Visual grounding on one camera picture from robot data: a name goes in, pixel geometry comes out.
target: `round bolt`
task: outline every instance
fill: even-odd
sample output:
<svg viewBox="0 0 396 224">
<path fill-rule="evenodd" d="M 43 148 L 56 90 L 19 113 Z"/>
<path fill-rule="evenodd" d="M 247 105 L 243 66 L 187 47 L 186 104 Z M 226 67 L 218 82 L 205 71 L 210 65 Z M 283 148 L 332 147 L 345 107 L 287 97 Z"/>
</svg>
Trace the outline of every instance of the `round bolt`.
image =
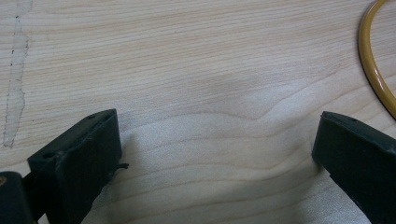
<svg viewBox="0 0 396 224">
<path fill-rule="evenodd" d="M 7 179 L 4 176 L 0 176 L 0 187 L 7 182 Z"/>
</svg>

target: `wooden table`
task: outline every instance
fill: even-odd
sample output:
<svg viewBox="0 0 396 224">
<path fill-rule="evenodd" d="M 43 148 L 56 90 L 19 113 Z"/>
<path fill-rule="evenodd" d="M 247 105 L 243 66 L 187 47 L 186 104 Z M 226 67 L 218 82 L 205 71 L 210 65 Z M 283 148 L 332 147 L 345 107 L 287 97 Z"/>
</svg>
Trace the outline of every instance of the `wooden table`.
<svg viewBox="0 0 396 224">
<path fill-rule="evenodd" d="M 84 223 L 369 223 L 310 152 L 323 110 L 396 136 L 357 50 L 372 3 L 2 0 L 1 171 L 117 108 L 130 169 Z M 395 10 L 372 30 L 393 89 Z"/>
</svg>

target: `wooden surface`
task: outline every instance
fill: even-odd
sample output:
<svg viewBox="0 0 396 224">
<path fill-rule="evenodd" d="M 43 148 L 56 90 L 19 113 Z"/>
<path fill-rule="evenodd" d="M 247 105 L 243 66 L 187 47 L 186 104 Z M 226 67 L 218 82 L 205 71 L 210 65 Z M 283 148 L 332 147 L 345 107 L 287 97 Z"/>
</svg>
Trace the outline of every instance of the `wooden surface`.
<svg viewBox="0 0 396 224">
<path fill-rule="evenodd" d="M 323 110 L 396 137 L 357 52 L 372 2 L 2 0 L 0 170 L 117 108 L 131 166 L 84 223 L 369 223 L 310 151 Z M 392 89 L 395 10 L 372 30 Z"/>
</svg>

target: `cable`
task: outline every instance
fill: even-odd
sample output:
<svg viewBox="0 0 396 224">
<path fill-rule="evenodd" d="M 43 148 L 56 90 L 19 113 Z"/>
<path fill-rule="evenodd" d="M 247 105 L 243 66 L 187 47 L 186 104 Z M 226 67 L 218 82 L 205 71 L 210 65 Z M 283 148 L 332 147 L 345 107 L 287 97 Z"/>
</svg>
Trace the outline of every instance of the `cable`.
<svg viewBox="0 0 396 224">
<path fill-rule="evenodd" d="M 361 56 L 361 64 L 364 72 L 367 79 L 369 79 L 376 96 L 393 118 L 396 119 L 396 98 L 388 88 L 388 85 L 384 78 L 382 78 L 381 73 L 379 73 L 370 43 L 370 29 L 375 13 L 387 1 L 388 0 L 377 0 L 361 19 L 361 28 L 359 29 L 359 55 Z"/>
</svg>

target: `screw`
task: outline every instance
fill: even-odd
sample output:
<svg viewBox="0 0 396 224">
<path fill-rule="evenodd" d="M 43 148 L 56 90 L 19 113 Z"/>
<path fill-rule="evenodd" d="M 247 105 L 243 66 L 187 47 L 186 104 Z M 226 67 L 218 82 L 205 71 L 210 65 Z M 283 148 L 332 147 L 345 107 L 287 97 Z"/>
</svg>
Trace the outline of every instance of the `screw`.
<svg viewBox="0 0 396 224">
<path fill-rule="evenodd" d="M 4 176 L 0 176 L 0 186 L 4 185 L 7 182 L 7 179 Z"/>
</svg>

